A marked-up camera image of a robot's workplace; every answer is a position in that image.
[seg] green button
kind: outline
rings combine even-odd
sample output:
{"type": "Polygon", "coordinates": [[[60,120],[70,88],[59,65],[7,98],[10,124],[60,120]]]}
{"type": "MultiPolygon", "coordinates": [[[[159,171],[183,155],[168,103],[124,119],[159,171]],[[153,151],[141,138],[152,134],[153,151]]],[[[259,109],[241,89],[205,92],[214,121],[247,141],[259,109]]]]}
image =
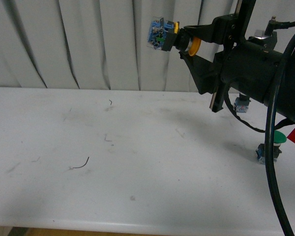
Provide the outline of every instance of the green button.
{"type": "Polygon", "coordinates": [[[281,133],[280,131],[275,130],[274,131],[274,142],[276,144],[282,144],[285,143],[287,140],[285,134],[281,133]]]}

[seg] table surface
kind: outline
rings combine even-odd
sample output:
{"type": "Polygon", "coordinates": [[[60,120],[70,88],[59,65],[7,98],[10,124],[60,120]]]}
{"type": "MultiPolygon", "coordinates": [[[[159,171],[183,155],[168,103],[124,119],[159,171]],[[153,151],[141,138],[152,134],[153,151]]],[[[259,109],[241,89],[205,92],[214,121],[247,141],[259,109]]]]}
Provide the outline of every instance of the table surface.
{"type": "MultiPolygon", "coordinates": [[[[0,88],[0,225],[282,235],[255,157],[264,135],[209,103],[186,92],[0,88]]],[[[241,116],[262,128],[266,107],[241,116]]],[[[295,144],[281,150],[295,231],[295,144]]]]}

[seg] wire scrap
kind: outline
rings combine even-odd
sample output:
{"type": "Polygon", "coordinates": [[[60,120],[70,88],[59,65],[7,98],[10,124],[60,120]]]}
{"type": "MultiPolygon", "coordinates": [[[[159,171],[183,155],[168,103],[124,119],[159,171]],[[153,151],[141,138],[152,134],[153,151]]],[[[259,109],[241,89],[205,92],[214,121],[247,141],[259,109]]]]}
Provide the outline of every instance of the wire scrap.
{"type": "Polygon", "coordinates": [[[84,167],[87,163],[88,163],[88,161],[89,161],[89,157],[88,157],[88,159],[87,159],[87,161],[86,161],[86,163],[83,165],[83,166],[80,166],[80,167],[69,167],[71,170],[73,170],[73,169],[78,169],[78,168],[82,168],[82,167],[84,167]]]}

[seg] black cable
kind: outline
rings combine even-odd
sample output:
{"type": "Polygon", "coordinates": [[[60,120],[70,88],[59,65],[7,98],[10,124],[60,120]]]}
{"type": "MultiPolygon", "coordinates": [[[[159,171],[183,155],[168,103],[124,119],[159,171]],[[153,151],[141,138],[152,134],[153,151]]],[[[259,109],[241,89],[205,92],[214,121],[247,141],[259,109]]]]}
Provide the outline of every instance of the black cable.
{"type": "Polygon", "coordinates": [[[231,104],[231,101],[230,101],[230,97],[229,97],[229,94],[228,94],[228,91],[230,90],[230,87],[231,87],[231,83],[234,82],[233,81],[230,81],[228,83],[225,84],[225,87],[224,87],[224,92],[223,92],[223,95],[224,95],[224,101],[225,101],[225,104],[227,106],[227,108],[230,110],[230,112],[233,114],[233,116],[238,119],[241,123],[247,125],[249,128],[253,129],[254,131],[257,131],[259,133],[264,133],[265,131],[262,130],[262,129],[258,129],[258,128],[255,128],[253,127],[251,124],[249,124],[247,121],[245,120],[242,120],[236,113],[236,111],[234,110],[232,104],[231,104]]]}
{"type": "Polygon", "coordinates": [[[278,28],[276,28],[276,30],[278,29],[288,29],[290,27],[295,27],[295,21],[293,22],[279,22],[280,25],[278,28]]]}
{"type": "MultiPolygon", "coordinates": [[[[231,87],[232,82],[234,82],[234,81],[230,81],[227,84],[225,84],[225,88],[224,88],[224,92],[223,92],[224,101],[225,101],[225,104],[226,104],[227,108],[230,110],[230,112],[233,114],[233,116],[236,119],[238,119],[240,122],[242,122],[243,124],[245,124],[246,126],[248,126],[249,128],[251,128],[252,130],[257,131],[259,133],[265,133],[266,132],[265,130],[262,130],[262,129],[253,127],[251,124],[249,124],[247,121],[241,119],[240,116],[237,115],[237,112],[234,110],[234,108],[232,106],[232,103],[230,101],[229,94],[228,94],[228,91],[230,90],[230,87],[231,87]]],[[[295,123],[292,122],[291,120],[289,120],[288,118],[286,118],[286,119],[281,120],[275,126],[274,129],[277,130],[277,129],[280,129],[282,127],[285,127],[285,126],[288,126],[288,125],[292,125],[292,124],[295,124],[295,123]]]]}
{"type": "Polygon", "coordinates": [[[274,30],[288,29],[290,27],[295,27],[295,21],[279,22],[272,18],[266,27],[265,35],[271,36],[274,30]]]}
{"type": "Polygon", "coordinates": [[[279,188],[277,185],[274,163],[273,163],[273,140],[274,140],[274,123],[275,123],[275,115],[276,115],[276,105],[277,105],[277,97],[280,89],[280,85],[282,79],[285,76],[285,68],[288,62],[288,59],[292,55],[295,48],[295,34],[289,41],[280,63],[278,65],[278,69],[274,75],[272,88],[270,91],[270,99],[268,103],[267,109],[267,117],[266,117],[266,126],[265,126],[265,169],[266,169],[266,177],[269,185],[269,190],[271,194],[271,198],[273,201],[273,205],[277,214],[277,217],[280,221],[282,230],[284,235],[293,236],[293,230],[285,213],[282,200],[280,197],[279,188]]]}

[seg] white curtain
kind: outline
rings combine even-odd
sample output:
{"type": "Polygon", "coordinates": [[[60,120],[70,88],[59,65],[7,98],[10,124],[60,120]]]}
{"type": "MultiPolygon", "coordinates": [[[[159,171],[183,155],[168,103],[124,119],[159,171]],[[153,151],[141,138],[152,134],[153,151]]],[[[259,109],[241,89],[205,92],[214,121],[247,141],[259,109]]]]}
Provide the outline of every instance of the white curtain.
{"type": "MultiPolygon", "coordinates": [[[[175,48],[146,46],[153,16],[210,24],[237,0],[0,0],[0,86],[197,91],[175,48]]],[[[295,20],[295,0],[257,0],[247,36],[295,20]]],[[[295,29],[280,30],[283,52],[295,29]]],[[[202,43],[212,60],[221,47],[202,43]]]]}

